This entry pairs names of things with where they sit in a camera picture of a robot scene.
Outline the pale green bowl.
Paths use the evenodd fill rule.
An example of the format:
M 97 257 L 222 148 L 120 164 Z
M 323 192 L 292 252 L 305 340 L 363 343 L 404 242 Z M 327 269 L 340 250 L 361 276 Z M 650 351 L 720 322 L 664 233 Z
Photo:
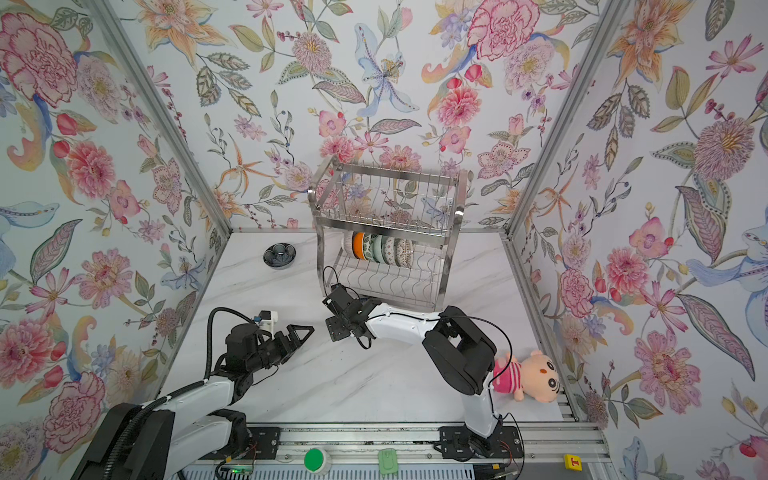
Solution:
M 385 257 L 383 254 L 383 236 L 374 234 L 372 239 L 372 253 L 376 263 L 385 264 Z

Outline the white bowl orange outside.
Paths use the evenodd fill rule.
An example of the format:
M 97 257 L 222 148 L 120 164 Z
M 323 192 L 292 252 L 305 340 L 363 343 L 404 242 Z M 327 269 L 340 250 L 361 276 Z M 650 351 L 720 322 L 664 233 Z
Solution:
M 363 232 L 354 232 L 352 235 L 352 251 L 355 258 L 359 260 L 365 259 L 364 253 L 364 237 Z

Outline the green leaf pattern bowl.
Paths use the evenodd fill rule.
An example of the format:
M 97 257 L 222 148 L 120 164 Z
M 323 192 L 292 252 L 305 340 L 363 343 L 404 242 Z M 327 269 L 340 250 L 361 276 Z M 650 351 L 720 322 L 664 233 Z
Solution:
M 369 262 L 373 262 L 375 260 L 375 256 L 373 253 L 374 240 L 375 240 L 374 234 L 370 234 L 370 233 L 363 234 L 363 243 L 362 243 L 363 258 Z

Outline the grey striped bowl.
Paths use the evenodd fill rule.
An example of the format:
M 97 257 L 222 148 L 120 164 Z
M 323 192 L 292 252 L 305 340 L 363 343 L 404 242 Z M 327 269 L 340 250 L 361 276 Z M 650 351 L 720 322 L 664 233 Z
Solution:
M 344 253 L 349 257 L 355 257 L 353 242 L 354 242 L 354 232 L 345 231 L 342 239 L 342 248 Z

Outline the white lattice pattern bowl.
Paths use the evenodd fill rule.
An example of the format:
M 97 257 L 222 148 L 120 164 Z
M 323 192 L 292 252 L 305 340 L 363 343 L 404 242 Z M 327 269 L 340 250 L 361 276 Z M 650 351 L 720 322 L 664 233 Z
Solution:
M 409 239 L 397 238 L 395 241 L 395 263 L 400 268 L 413 267 L 414 245 Z

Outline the stainless steel dish rack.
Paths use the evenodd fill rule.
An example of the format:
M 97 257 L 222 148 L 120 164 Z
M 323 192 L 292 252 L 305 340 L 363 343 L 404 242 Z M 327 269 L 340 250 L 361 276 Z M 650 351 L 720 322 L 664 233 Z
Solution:
M 442 307 L 462 228 L 469 178 L 325 160 L 308 189 L 322 291 L 342 283 L 355 294 L 420 310 Z M 345 231 L 409 239 L 413 267 L 347 256 Z

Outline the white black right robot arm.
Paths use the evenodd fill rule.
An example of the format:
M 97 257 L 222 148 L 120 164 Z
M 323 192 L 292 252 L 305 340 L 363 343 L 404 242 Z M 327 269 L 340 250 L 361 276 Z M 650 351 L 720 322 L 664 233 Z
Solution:
M 464 423 L 454 445 L 458 457 L 496 456 L 503 431 L 491 394 L 497 348 L 477 326 L 479 318 L 454 306 L 419 313 L 377 298 L 355 298 L 341 284 L 333 286 L 323 304 L 331 313 L 326 326 L 334 342 L 353 336 L 365 349 L 379 339 L 422 346 L 441 378 L 461 396 Z

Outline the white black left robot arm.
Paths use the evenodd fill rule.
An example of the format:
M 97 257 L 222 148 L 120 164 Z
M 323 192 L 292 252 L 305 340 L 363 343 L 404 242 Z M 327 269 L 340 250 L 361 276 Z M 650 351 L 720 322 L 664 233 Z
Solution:
M 240 458 L 258 444 L 246 415 L 234 409 L 262 370 L 276 371 L 314 329 L 288 325 L 271 333 L 243 318 L 213 355 L 213 326 L 206 327 L 202 379 L 144 404 L 122 403 L 108 412 L 73 474 L 76 479 L 169 479 L 214 454 Z

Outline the black patterned bowl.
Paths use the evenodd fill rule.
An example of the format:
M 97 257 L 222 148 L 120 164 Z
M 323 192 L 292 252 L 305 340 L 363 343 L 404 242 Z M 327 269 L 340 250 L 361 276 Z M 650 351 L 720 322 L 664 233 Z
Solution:
M 268 247 L 262 256 L 263 262 L 272 269 L 285 269 L 292 265 L 296 259 L 296 248 L 285 242 L 275 243 Z

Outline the green round button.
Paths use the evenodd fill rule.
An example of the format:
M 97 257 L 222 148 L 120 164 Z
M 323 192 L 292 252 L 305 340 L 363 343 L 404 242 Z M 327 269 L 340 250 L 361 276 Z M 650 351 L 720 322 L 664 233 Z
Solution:
M 331 468 L 330 455 L 321 448 L 311 448 L 303 459 L 303 465 L 307 471 L 315 475 L 324 475 Z

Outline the light green rectangular device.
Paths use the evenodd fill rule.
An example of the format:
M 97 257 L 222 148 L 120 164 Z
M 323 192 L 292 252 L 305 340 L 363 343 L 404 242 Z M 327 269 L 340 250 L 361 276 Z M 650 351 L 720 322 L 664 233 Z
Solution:
M 377 458 L 381 476 L 396 475 L 399 473 L 398 455 L 395 449 L 382 449 L 378 452 Z

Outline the pink plush pig toy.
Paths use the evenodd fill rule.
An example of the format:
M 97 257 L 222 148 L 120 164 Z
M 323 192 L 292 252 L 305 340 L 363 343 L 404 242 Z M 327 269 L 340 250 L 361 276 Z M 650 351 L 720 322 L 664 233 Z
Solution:
M 510 395 L 517 402 L 530 398 L 552 403 L 560 392 L 560 376 L 552 359 L 535 350 L 522 361 L 511 355 L 497 358 L 491 386 L 495 392 Z

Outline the yellow tag block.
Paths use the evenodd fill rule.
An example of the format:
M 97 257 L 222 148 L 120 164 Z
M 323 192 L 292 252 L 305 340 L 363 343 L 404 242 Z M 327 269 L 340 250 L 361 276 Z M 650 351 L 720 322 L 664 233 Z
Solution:
M 564 456 L 564 467 L 569 471 L 581 472 L 583 470 L 581 457 L 573 454 L 566 454 Z

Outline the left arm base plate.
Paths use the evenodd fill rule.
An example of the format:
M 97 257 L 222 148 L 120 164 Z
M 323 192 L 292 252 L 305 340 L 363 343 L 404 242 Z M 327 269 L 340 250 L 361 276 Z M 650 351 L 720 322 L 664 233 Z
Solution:
M 249 427 L 249 433 L 235 434 L 222 449 L 202 457 L 203 460 L 275 460 L 280 445 L 280 427 Z

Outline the aluminium front rail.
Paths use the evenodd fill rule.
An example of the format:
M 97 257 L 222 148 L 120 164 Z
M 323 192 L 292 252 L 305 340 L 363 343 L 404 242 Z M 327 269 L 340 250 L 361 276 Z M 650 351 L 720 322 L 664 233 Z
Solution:
M 273 475 L 285 479 L 563 479 L 570 472 L 564 467 L 564 456 L 573 454 L 581 457 L 583 468 L 591 478 L 614 479 L 617 476 L 609 448 L 593 423 L 517 423 L 507 419 L 503 425 L 519 429 L 524 458 L 466 462 L 443 459 L 433 448 L 439 439 L 440 427 L 462 426 L 460 423 L 258 424 L 247 421 L 247 425 L 282 429 L 275 460 L 200 459 L 185 468 L 201 467 L 205 476 L 215 479 Z M 321 448 L 331 457 L 331 468 L 324 475 L 312 474 L 303 465 L 304 456 L 311 448 Z M 386 448 L 397 451 L 399 473 L 396 475 L 381 476 L 379 473 L 377 455 Z

